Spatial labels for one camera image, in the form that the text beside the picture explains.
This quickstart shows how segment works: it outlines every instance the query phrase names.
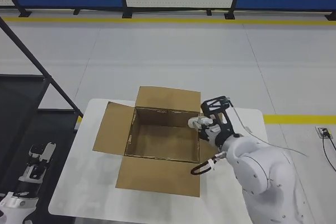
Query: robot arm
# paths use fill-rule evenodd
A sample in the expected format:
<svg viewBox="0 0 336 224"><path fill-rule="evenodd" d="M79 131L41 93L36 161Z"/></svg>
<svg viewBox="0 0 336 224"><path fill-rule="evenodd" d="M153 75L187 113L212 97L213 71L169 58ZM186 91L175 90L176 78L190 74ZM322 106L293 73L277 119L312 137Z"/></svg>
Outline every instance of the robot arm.
<svg viewBox="0 0 336 224"><path fill-rule="evenodd" d="M217 147L218 154L211 159L214 163L225 158L233 167L254 224L304 223L304 202L289 155L281 148L235 133L225 111L230 106L232 103L224 96L207 100L201 106L204 116L191 118L188 126ZM196 172L211 166L212 161L197 166L192 174L209 171L210 167Z"/></svg>
<svg viewBox="0 0 336 224"><path fill-rule="evenodd" d="M38 191L55 148L56 144L51 142L45 148L31 147L24 174L19 177L14 191L0 202L0 210L4 213L0 224L23 224L25 218L36 210Z"/></svg>

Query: electrical outlet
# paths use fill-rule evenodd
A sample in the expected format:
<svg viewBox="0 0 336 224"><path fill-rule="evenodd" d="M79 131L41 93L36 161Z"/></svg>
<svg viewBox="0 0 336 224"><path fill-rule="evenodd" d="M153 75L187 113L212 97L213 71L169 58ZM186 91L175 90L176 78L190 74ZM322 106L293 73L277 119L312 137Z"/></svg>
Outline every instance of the electrical outlet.
<svg viewBox="0 0 336 224"><path fill-rule="evenodd" d="M318 135L319 135L319 137L322 139L322 138L325 138L325 139L328 139L329 137L327 137L327 136L323 136L324 135L324 132L323 132L323 129L324 129L325 127L315 127L315 129L316 129L316 131L317 131L317 133L318 133ZM331 133L331 131L328 129L328 128L326 128L327 129L327 131L330 133L330 138L331 139L333 139L334 137L332 136L332 133Z"/></svg>

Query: yellow stripe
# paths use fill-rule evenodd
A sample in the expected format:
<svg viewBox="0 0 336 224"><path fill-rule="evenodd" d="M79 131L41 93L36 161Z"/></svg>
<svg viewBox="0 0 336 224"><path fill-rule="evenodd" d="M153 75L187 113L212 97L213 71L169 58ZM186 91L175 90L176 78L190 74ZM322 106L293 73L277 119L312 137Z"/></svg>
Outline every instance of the yellow stripe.
<svg viewBox="0 0 336 224"><path fill-rule="evenodd" d="M225 20L224 18L56 18L56 17L4 17L6 22L67 22L67 23L176 23L176 24L264 24L336 26L336 21L294 21L294 20Z"/></svg>
<svg viewBox="0 0 336 224"><path fill-rule="evenodd" d="M265 124L336 124L336 115L264 114Z"/></svg>

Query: cardboard box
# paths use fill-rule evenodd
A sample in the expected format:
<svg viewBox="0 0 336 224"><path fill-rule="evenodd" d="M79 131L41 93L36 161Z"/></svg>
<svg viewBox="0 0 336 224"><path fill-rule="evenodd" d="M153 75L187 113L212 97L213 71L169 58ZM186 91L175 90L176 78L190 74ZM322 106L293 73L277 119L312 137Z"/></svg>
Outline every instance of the cardboard box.
<svg viewBox="0 0 336 224"><path fill-rule="evenodd" d="M122 155L116 188L200 197L198 163L216 153L188 120L199 116L200 92L140 87L136 106L109 102L94 151Z"/></svg>

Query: floor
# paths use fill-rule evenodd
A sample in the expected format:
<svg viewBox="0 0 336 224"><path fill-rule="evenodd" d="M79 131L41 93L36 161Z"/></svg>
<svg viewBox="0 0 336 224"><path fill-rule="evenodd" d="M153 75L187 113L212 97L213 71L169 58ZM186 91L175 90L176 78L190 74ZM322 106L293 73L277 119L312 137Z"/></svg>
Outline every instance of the floor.
<svg viewBox="0 0 336 224"><path fill-rule="evenodd" d="M16 16L2 11L3 16ZM193 17L202 17L195 13ZM69 17L71 12L33 13ZM80 13L81 17L119 17ZM167 14L139 16L164 17ZM324 20L322 15L241 13L237 19ZM252 24L9 23L84 112L92 98L135 100L139 86L230 96L264 114L336 114L336 26ZM39 74L0 30L0 73ZM70 108L50 88L41 108ZM270 143L293 153L311 223L336 223L336 174L316 125L267 125ZM329 125L336 144L336 125ZM330 143L326 150L336 164Z"/></svg>

